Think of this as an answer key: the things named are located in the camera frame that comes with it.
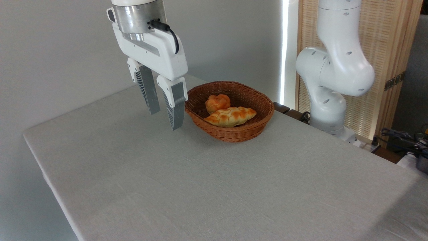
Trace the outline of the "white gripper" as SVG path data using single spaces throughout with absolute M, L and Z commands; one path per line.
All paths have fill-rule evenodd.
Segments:
M 159 29 L 143 34 L 142 41 L 124 37 L 116 22 L 114 34 L 122 52 L 127 55 L 133 82 L 138 84 L 151 115 L 160 111 L 152 70 L 162 89 L 172 130 L 183 125 L 185 101 L 188 100 L 185 78 L 188 72 L 184 48 L 180 38 Z

